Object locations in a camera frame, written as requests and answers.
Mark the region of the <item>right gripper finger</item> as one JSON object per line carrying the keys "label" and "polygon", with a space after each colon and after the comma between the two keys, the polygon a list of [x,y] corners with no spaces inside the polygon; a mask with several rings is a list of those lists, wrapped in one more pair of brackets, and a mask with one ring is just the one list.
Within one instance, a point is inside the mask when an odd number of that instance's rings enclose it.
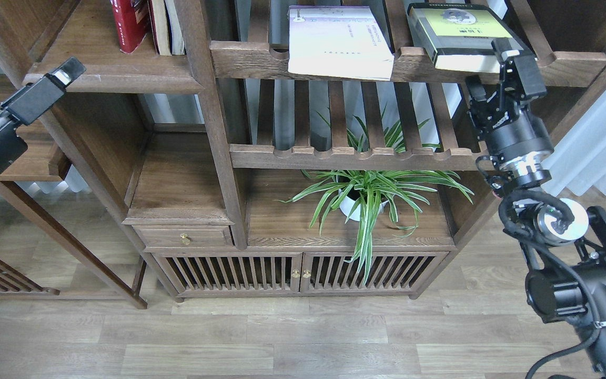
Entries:
{"label": "right gripper finger", "polygon": [[465,78],[469,92],[469,115],[476,118],[492,118],[493,110],[479,75],[469,75]]}
{"label": "right gripper finger", "polygon": [[500,103],[512,100],[530,102],[548,93],[534,53],[512,48],[507,37],[495,38],[491,46],[500,63],[500,81],[497,90]]}

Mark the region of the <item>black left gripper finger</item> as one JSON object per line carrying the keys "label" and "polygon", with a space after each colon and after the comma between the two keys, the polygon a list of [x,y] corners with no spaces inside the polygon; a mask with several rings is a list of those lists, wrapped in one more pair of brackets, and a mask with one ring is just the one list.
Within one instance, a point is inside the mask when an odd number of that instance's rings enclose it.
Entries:
{"label": "black left gripper finger", "polygon": [[86,67],[76,57],[70,57],[54,71],[44,74],[35,83],[28,83],[2,102],[2,111],[18,122],[30,125],[51,108],[85,71]]}

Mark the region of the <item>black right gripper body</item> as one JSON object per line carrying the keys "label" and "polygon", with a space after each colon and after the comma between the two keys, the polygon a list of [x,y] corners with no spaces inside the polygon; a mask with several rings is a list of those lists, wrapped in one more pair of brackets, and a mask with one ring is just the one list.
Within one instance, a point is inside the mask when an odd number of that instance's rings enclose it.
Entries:
{"label": "black right gripper body", "polygon": [[514,99],[471,95],[471,120],[478,139],[487,146],[493,166],[509,174],[548,174],[542,161],[554,148],[541,118]]}

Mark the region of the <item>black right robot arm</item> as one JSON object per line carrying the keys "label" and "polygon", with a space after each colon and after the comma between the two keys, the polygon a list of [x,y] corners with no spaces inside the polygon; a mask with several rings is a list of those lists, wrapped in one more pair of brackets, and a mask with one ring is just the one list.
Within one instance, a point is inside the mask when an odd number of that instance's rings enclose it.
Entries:
{"label": "black right robot arm", "polygon": [[550,179],[544,158],[554,147],[542,119],[530,103],[546,94],[536,56],[511,38],[495,38],[491,48],[499,63],[496,92],[487,96],[476,75],[465,80],[469,115],[488,149],[497,173],[483,173],[501,198],[503,231],[520,243],[528,274],[527,302],[542,322],[565,321],[580,343],[538,360],[532,378],[547,362],[585,350],[593,371],[606,378],[606,211],[544,192]]}

